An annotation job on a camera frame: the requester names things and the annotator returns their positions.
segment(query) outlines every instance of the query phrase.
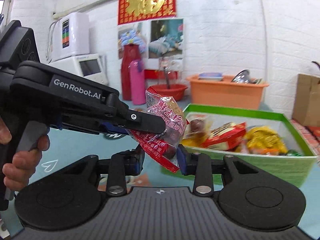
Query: white appliance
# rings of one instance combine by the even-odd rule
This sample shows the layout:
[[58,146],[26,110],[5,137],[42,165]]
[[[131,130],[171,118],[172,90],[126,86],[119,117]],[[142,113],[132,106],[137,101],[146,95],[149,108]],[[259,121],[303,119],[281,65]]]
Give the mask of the white appliance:
[[103,63],[99,54],[63,58],[49,63],[49,66],[87,78],[103,85],[108,85],[108,79],[103,71]]
[[89,53],[89,17],[86,13],[71,13],[54,25],[52,61]]

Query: finger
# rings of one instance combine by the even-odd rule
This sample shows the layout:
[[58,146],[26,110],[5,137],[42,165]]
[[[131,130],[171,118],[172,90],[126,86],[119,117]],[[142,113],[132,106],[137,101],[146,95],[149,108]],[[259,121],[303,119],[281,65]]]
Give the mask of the finger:
[[7,144],[11,141],[11,139],[12,139],[11,133],[7,128],[7,126],[5,125],[4,121],[0,117],[0,143]]
[[18,181],[14,181],[12,179],[9,179],[8,177],[4,177],[3,182],[4,182],[5,186],[8,187],[9,189],[11,189],[12,191],[20,191],[26,185],[28,185],[29,180],[25,181],[25,182],[18,182]]
[[30,170],[35,168],[42,158],[42,152],[34,149],[29,152],[17,152],[12,159],[12,164],[18,169]]
[[33,173],[35,173],[36,168],[30,169],[30,170],[22,170],[15,167],[12,163],[6,163],[3,165],[2,172],[3,174],[8,177],[9,179],[12,179],[17,182],[27,182],[28,179],[32,176]]
[[38,148],[40,151],[47,151],[50,147],[49,136],[44,135],[39,138]]

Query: stainless steel bowl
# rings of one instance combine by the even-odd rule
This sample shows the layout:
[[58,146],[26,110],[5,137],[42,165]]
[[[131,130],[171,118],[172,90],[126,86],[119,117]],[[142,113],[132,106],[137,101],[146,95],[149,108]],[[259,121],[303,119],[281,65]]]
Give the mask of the stainless steel bowl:
[[241,71],[231,82],[251,84],[250,71],[248,69]]

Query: snack package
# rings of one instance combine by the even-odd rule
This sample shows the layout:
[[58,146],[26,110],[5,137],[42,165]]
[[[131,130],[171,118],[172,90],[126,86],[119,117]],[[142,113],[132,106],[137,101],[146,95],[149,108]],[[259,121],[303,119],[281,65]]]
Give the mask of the snack package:
[[211,131],[210,136],[201,144],[203,148],[227,151],[238,146],[245,135],[246,123],[226,123]]
[[250,129],[244,138],[248,140],[247,148],[252,154],[283,155],[288,152],[278,133],[267,126]]
[[169,171],[177,172],[176,149],[187,125],[183,111],[173,97],[163,97],[151,87],[146,91],[146,99],[148,108],[143,112],[161,116],[166,124],[165,132],[156,135],[129,130],[129,133],[151,158]]
[[301,157],[304,156],[303,153],[300,153],[296,150],[289,150],[286,154],[280,154],[280,155],[285,155],[285,156],[294,156],[294,157]]
[[242,140],[241,143],[239,145],[237,145],[236,147],[228,150],[230,152],[234,152],[234,153],[242,153],[242,154],[248,154],[249,150],[247,149],[246,146],[246,141]]
[[187,120],[188,124],[182,144],[185,146],[200,147],[210,134],[213,117],[209,114],[189,113]]

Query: red snack wrapper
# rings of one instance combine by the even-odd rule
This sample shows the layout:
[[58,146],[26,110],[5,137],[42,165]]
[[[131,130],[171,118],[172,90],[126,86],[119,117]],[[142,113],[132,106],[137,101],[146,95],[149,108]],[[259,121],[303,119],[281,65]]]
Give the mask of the red snack wrapper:
[[175,173],[179,170],[176,149],[186,129],[183,111],[173,97],[163,97],[152,87],[147,89],[146,99],[148,108],[143,112],[161,116],[166,129],[161,135],[134,130],[129,130],[129,133],[151,158]]
[[201,144],[201,147],[227,151],[238,146],[246,131],[246,123],[225,125],[212,130],[210,136]]

